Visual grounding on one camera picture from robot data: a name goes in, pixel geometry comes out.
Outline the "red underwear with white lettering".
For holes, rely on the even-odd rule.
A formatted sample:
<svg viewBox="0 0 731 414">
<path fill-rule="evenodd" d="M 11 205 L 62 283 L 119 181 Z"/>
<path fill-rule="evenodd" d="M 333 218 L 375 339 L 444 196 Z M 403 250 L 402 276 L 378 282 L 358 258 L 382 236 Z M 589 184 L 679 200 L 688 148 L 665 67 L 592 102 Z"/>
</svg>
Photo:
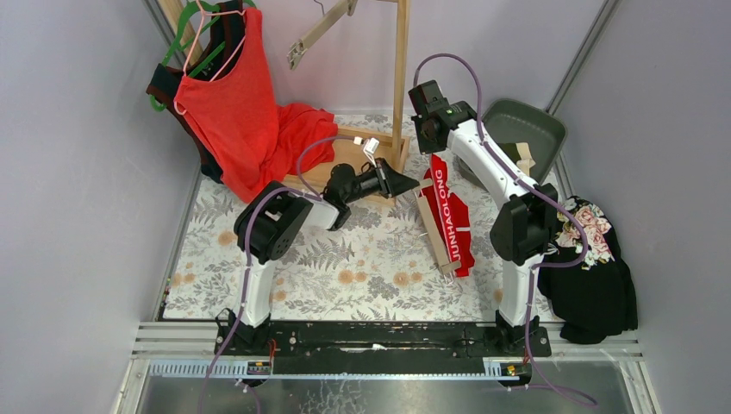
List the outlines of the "red underwear with white lettering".
<svg viewBox="0 0 731 414">
<path fill-rule="evenodd" d="M 434 214 L 441 239 L 447 246 L 451 260 L 459 260 L 461 265 L 454 271 L 454 278 L 466 278 L 475 265 L 472 255 L 472 233 L 469 209 L 465 202 L 450 190 L 448 186 L 447 163 L 439 156 L 432 154 L 429 167 L 423 179 L 432 179 L 434 184 L 423 195 Z"/>
</svg>

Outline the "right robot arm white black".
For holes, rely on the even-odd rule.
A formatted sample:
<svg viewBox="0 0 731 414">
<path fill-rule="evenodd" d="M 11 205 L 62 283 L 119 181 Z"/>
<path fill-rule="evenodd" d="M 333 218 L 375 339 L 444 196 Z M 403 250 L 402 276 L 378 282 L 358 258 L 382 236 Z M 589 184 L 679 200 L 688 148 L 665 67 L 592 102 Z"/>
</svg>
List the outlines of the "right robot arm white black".
<svg viewBox="0 0 731 414">
<path fill-rule="evenodd" d="M 489 233 L 503 259 L 496 325 L 504 342 L 527 340 L 540 323 L 532 311 L 536 274 L 553 237 L 558 193 L 522 172 L 489 136 L 477 112 L 465 101 L 449 103 L 436 81 L 414 86 L 409 99 L 420 150 L 449 150 L 462 159 L 499 209 Z"/>
</svg>

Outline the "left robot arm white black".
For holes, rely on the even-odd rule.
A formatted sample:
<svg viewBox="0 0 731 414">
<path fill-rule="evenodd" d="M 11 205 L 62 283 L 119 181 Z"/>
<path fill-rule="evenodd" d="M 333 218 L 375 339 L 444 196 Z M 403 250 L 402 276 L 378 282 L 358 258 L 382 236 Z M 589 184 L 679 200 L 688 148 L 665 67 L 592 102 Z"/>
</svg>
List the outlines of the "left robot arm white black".
<svg viewBox="0 0 731 414">
<path fill-rule="evenodd" d="M 268 322 L 274 262 L 287 253 L 303 227 L 338 230 L 351 216 L 351 203 L 370 196 L 395 198 L 418 186 L 418 180 L 383 158 L 361 172 L 349 164 L 334 166 L 318 198 L 276 180 L 268 183 L 234 223 L 245 260 L 240 308 L 231 312 L 237 333 L 250 342 L 256 329 Z"/>
</svg>

